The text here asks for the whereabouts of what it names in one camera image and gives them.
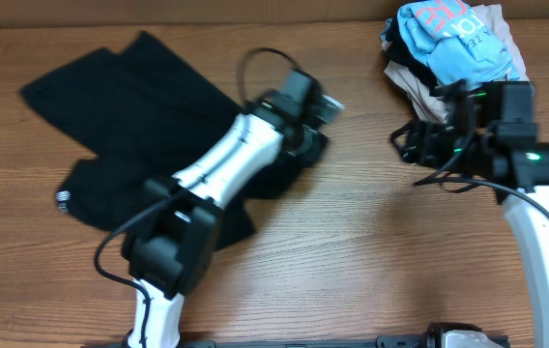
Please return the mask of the black t-shirt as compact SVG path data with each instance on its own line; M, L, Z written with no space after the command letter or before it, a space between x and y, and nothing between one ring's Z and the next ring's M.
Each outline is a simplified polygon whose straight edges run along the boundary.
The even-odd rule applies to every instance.
M45 121L95 153L60 185L58 209L112 231L146 207L143 184L210 150L242 107L148 32L100 48L23 86Z

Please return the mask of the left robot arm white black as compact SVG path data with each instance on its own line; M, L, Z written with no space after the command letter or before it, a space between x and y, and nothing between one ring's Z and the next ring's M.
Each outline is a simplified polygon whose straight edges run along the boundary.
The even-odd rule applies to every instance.
M210 266L232 200L283 154L317 160L326 139L319 129L342 108L314 77L293 69L281 90L249 103L200 159L169 179L145 182L149 207L122 245L137 292L124 346L179 345L185 297Z

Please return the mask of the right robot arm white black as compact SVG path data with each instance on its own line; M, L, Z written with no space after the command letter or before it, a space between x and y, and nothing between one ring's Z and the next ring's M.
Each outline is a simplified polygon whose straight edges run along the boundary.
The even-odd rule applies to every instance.
M549 142L538 139L535 88L527 81L469 88L459 80L435 94L449 105L446 122L411 121L390 143L403 161L432 169L418 186L495 192L520 250L535 346L549 347Z

